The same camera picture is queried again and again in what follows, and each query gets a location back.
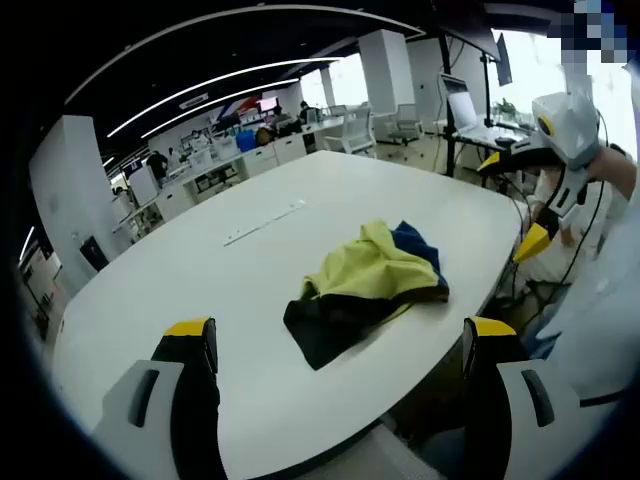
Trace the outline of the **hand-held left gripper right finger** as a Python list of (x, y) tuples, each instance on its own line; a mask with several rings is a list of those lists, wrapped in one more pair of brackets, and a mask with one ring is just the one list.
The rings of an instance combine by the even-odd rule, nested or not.
[(551, 479), (588, 443), (600, 409), (584, 407), (544, 360), (529, 360), (515, 330), (468, 317), (463, 329), (467, 479)]

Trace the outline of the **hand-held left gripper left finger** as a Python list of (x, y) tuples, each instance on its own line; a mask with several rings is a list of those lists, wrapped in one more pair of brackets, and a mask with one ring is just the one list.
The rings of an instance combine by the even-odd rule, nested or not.
[(221, 479), (212, 317), (166, 330), (104, 395), (93, 439), (134, 479)]

